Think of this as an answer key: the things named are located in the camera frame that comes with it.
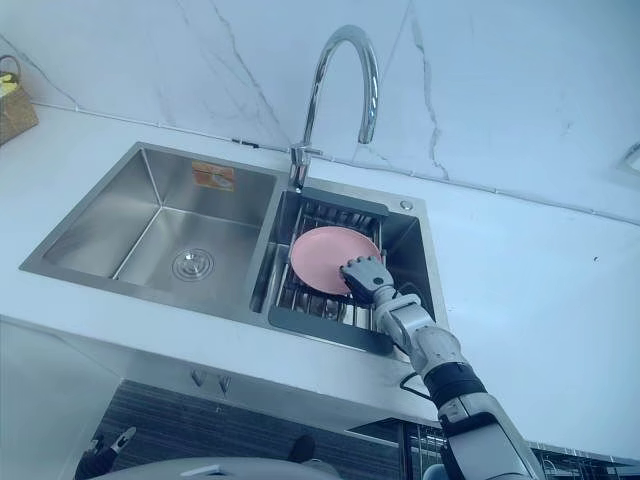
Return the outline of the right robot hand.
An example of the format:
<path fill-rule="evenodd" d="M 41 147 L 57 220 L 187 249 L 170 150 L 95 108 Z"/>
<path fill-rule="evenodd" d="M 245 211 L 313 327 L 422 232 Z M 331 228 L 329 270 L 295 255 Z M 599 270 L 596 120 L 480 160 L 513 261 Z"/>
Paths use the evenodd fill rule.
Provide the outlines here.
<path fill-rule="evenodd" d="M 360 304 L 379 305 L 394 297 L 393 277 L 377 257 L 349 260 L 339 271 L 352 297 Z"/>

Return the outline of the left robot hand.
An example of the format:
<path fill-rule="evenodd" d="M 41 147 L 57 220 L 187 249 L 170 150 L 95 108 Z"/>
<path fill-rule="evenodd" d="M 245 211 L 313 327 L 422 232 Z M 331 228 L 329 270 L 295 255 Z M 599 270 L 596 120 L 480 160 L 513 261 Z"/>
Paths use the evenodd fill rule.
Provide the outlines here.
<path fill-rule="evenodd" d="M 74 473 L 75 480 L 91 479 L 109 473 L 121 451 L 130 443 L 137 429 L 130 427 L 106 446 L 105 435 L 98 431 L 83 452 Z"/>

